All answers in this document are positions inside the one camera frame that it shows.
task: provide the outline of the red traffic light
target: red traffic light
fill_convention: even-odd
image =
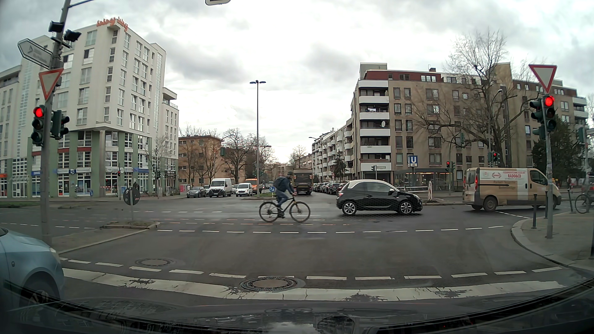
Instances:
[[[43,108],[41,107],[35,107],[33,108],[33,115],[35,115],[35,117],[43,117]]]
[[[545,97],[545,106],[546,107],[552,107],[553,103],[555,103],[555,98],[552,96],[547,96]]]

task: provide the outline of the direction sign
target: direction sign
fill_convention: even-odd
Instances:
[[[49,50],[28,38],[23,39],[17,45],[23,58],[49,70],[52,65],[52,53]]]

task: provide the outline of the white van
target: white van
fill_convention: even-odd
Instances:
[[[213,179],[210,181],[210,188],[208,189],[208,196],[231,196],[231,191],[233,189],[233,185],[231,184],[231,179],[229,178],[219,178]]]

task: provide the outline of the black hatchback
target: black hatchback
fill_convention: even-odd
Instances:
[[[423,202],[411,193],[400,191],[387,182],[376,179],[349,181],[336,197],[336,207],[347,216],[357,211],[396,211],[403,215],[421,211]]]

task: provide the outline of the cyclist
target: cyclist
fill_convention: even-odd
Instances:
[[[274,186],[274,194],[276,195],[276,200],[278,201],[278,204],[276,205],[277,209],[278,209],[278,213],[279,216],[281,216],[281,218],[283,218],[285,215],[283,214],[283,212],[281,211],[281,205],[289,200],[289,196],[287,196],[287,194],[285,194],[285,191],[289,190],[293,196],[297,195],[297,193],[295,192],[295,190],[293,189],[293,185],[291,184],[290,181],[290,177],[292,177],[293,172],[289,171],[287,172],[287,176],[286,177],[277,177],[276,180],[274,180],[273,186]]]

